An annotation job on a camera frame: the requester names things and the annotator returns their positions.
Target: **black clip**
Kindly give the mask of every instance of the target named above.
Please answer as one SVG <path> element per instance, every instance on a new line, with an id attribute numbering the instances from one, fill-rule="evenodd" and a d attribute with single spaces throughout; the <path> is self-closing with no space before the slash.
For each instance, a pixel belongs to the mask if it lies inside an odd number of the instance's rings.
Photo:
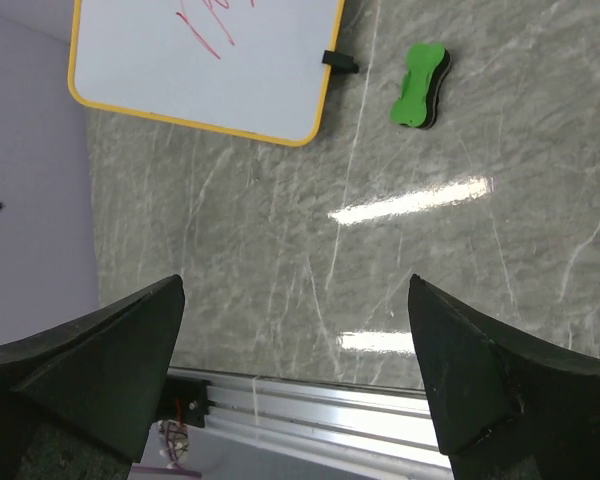
<path id="1" fill-rule="evenodd" d="M 351 55 L 325 50 L 322 55 L 322 63 L 331 65 L 331 72 L 335 74 L 358 73 L 360 66 L 353 60 Z"/>

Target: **whiteboard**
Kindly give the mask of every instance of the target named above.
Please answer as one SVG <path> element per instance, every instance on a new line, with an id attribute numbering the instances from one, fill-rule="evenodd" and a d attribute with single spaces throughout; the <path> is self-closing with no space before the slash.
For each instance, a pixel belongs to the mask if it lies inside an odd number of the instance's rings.
<path id="1" fill-rule="evenodd" d="M 344 0 L 76 0 L 80 103 L 300 146 L 317 133 Z"/>

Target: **handwritten red mark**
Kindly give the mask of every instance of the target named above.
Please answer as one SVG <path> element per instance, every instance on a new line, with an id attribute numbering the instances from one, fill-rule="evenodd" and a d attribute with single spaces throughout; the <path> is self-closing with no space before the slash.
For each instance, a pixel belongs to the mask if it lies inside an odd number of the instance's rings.
<path id="1" fill-rule="evenodd" d="M 231 8 L 231 5 L 229 4 L 229 0 L 200 0 L 200 1 L 206 7 L 206 9 L 209 11 L 209 13 L 211 13 L 211 15 L 213 15 L 213 18 L 215 18 L 218 26 L 222 29 L 222 31 L 227 36 L 227 41 L 229 42 L 229 44 L 231 46 L 235 46 L 236 42 L 233 40 L 231 33 L 229 33 L 229 30 L 227 30 L 227 27 L 225 27 L 224 23 L 222 22 L 222 19 L 218 15 L 218 12 L 216 12 L 216 10 L 215 10 L 215 7 L 218 6 L 218 7 L 222 8 L 223 10 L 228 11 Z M 250 0 L 250 3 L 251 3 L 252 8 L 256 6 L 255 0 Z M 198 42 L 200 42 L 200 44 L 202 44 L 202 46 L 211 55 L 216 57 L 218 60 L 221 60 L 221 57 L 218 54 L 218 52 L 211 46 L 211 44 L 209 42 L 207 42 L 207 40 L 202 35 L 200 35 L 200 32 L 198 32 L 198 30 L 196 30 L 196 28 L 193 26 L 193 24 L 189 20 L 187 11 L 184 8 L 184 0 L 180 0 L 180 9 L 182 11 L 176 12 L 176 15 L 178 17 L 180 17 L 182 19 L 182 21 L 184 21 L 184 23 L 186 23 L 186 25 L 189 27 L 189 30 L 191 30 L 191 33 L 193 33 L 193 35 L 196 37 Z"/>

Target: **gray marble surface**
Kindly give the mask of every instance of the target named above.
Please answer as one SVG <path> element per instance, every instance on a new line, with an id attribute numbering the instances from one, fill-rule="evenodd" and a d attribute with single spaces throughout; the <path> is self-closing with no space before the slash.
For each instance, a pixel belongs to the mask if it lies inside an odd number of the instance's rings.
<path id="1" fill-rule="evenodd" d="M 416 41 L 454 61 L 426 132 L 389 122 Z M 304 148 L 89 112 L 102 303 L 177 272 L 174 365 L 418 387 L 418 273 L 600 356 L 600 0 L 348 0 L 339 45 Z"/>

